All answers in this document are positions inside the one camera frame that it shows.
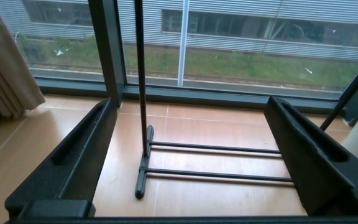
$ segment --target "black horizontal bar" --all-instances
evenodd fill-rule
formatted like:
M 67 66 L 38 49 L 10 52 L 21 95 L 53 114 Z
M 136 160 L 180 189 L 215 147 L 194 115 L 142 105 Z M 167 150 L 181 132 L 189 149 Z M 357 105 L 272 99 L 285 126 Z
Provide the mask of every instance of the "black horizontal bar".
M 212 149 L 212 150 L 222 150 L 222 151 L 281 154 L 281 152 L 278 150 L 269 150 L 269 149 L 249 149 L 249 148 L 226 147 L 226 146 L 204 146 L 204 145 L 196 145 L 196 144 L 182 144 L 182 143 L 169 143 L 169 142 L 150 142 L 150 144 L 152 146 L 185 147 L 191 149 Z
M 190 175 L 190 176 L 197 176 L 197 177 L 217 177 L 217 178 L 228 178 L 228 179 L 264 180 L 264 181 L 292 183 L 291 178 L 286 178 L 286 177 L 264 177 L 264 176 L 257 176 L 257 175 L 240 175 L 240 174 L 217 174 L 217 173 L 210 173 L 210 172 L 194 172 L 194 171 L 150 169 L 150 168 L 147 168 L 145 171 L 147 173 L 156 173 L 156 174 Z

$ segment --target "piece of trash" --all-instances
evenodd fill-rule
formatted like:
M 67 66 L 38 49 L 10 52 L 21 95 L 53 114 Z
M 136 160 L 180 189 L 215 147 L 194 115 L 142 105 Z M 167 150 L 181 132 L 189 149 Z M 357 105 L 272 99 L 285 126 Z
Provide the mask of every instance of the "piece of trash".
M 54 52 L 56 52 L 56 56 L 62 55 L 63 52 L 61 50 L 54 50 Z
M 306 71 L 308 71 L 310 74 L 313 74 L 313 72 L 311 70 L 308 70 L 308 68 L 305 68 Z

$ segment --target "white pole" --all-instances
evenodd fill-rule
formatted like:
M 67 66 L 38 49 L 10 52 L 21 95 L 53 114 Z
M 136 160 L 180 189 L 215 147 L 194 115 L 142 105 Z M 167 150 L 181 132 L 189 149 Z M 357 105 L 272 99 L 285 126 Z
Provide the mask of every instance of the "white pole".
M 186 38 L 187 38 L 187 24 L 188 24 L 188 17 L 189 17 L 189 3 L 190 0 L 183 0 L 183 14 L 181 16 L 178 86 L 183 86 L 183 76 L 185 75 Z

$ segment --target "building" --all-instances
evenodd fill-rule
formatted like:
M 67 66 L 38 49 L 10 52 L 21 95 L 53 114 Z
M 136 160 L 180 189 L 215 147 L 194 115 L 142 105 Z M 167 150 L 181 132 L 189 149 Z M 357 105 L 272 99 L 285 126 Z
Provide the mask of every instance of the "building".
M 118 0 L 122 40 L 135 43 L 134 0 Z M 183 0 L 144 0 L 145 43 L 180 45 Z M 12 35 L 93 35 L 87 0 L 0 0 Z M 358 1 L 190 0 L 187 46 L 358 60 Z

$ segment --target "tiled floor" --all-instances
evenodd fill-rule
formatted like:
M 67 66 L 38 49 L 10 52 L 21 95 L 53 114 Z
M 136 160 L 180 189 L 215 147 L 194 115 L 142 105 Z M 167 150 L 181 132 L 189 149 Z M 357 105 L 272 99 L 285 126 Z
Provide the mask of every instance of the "tiled floor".
M 5 198 L 75 127 L 98 99 L 47 96 L 47 102 L 17 121 L 0 123 L 0 223 L 8 219 Z M 260 111 L 148 104 L 154 140 L 277 149 Z M 316 124 L 323 117 L 308 116 Z M 337 141 L 349 133 L 340 119 L 328 128 Z M 153 176 L 138 201 L 134 187 L 141 154 L 139 105 L 124 102 L 96 189 L 96 216 L 304 215 L 290 185 L 173 179 Z M 155 148 L 151 167 L 288 177 L 277 157 L 195 153 Z

